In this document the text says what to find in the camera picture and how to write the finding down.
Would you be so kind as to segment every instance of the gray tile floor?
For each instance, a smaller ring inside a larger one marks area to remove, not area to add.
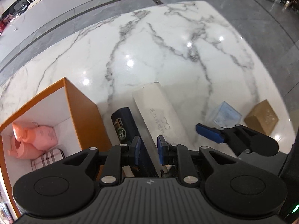
[[[175,3],[190,0],[160,0]],[[299,15],[269,0],[205,0],[246,39],[276,83],[289,111],[299,109]],[[0,62],[0,84],[34,56],[91,24],[154,6],[156,0],[92,0],[53,19]]]

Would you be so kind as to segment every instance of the pink bottle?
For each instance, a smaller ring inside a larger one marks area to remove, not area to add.
[[[14,136],[11,137],[11,149],[8,150],[8,155],[20,159],[36,159],[45,153],[37,150],[30,143],[18,142]]]
[[[22,129],[22,127],[13,123],[13,133],[17,140],[31,143],[38,150],[47,151],[58,143],[54,129],[49,126]]]

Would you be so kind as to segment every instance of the red object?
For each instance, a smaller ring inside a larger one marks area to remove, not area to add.
[[[0,21],[0,33],[4,30],[4,28],[5,24],[2,21]]]

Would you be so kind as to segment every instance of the ribbed surface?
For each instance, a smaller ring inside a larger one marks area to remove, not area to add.
[[[104,188],[89,207],[73,216],[55,220],[38,220],[23,216],[17,221],[17,224],[20,223],[279,224],[284,222],[277,217],[248,221],[225,216],[214,210],[198,189],[183,187],[176,179],[152,179],[150,181],[149,179],[126,178],[119,186]]]

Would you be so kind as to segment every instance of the marble table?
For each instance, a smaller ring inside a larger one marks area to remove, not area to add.
[[[243,116],[268,99],[279,117],[271,137],[288,153],[295,139],[282,98],[255,52],[208,3],[149,7],[91,25],[49,47],[0,88],[2,123],[37,93],[67,77],[101,112],[112,144],[111,114],[130,107],[141,136],[150,140],[132,92],[159,81],[195,146],[232,155],[225,144],[195,132],[222,101]]]

